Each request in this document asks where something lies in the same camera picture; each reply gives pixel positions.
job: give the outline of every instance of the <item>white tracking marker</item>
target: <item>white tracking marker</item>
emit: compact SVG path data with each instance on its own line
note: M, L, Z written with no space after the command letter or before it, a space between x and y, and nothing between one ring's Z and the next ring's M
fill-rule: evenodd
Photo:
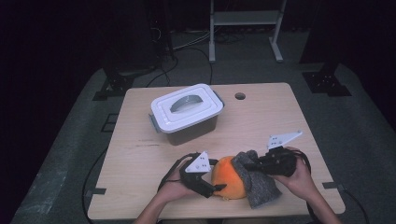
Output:
M201 153L187 168L186 173L207 173L211 171L206 151Z
M277 135L270 135L270 139L268 140L268 149L272 149L274 147L281 147L295 139L296 137L302 135L302 131L298 131L296 133L282 133Z

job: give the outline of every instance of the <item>white lid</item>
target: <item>white lid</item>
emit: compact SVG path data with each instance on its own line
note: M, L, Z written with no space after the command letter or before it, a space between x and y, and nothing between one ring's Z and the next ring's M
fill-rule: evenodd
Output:
M174 133L218 115L223 102L206 84L197 84L155 99L151 110L163 133Z

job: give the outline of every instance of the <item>metal shelf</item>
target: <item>metal shelf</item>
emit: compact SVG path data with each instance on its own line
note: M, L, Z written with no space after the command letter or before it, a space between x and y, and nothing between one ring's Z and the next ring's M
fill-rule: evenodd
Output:
M263 25L276 24L278 10L215 12L214 25Z

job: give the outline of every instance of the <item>wooden tabletop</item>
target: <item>wooden tabletop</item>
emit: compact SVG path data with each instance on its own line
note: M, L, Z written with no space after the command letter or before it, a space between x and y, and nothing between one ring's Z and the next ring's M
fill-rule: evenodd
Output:
M136 218L156 193L163 176L174 162L192 152L207 151L209 158L235 156L240 151L256 150L263 156L270 135L303 135L286 146L297 147L309 158L312 176L335 213L345 211L337 189L325 189L332 182L329 170L287 83L214 85L225 107L219 114L216 129L180 146L169 144L164 133L156 133L149 121L151 102L183 87L130 89L110 141L96 187L105 194L94 194L88 215L91 219ZM242 92L244 100L235 95ZM224 201L220 197L190 196L171 202L160 218L279 217L306 215L303 200L282 184L280 198L258 209L251 209L247 199Z

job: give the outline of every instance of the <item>person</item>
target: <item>person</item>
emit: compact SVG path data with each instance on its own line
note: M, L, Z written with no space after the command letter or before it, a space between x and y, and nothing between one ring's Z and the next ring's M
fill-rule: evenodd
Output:
M299 151L294 147L288 147L290 150ZM176 170L169 176L168 180L179 180L179 165ZM291 193L297 197L307 201L312 207L315 215L324 224L338 224L340 219L330 208L329 204L318 191L315 183L309 173L308 167L304 161L297 157L296 171L291 177L283 175L272 175L273 179L285 185ZM169 181L166 182L162 188L154 195L152 200L148 203L139 217L134 221L134 224L155 224L158 217L165 206L177 199L197 194L191 189L187 189L181 182ZM203 220L197 220L195 223L205 223Z

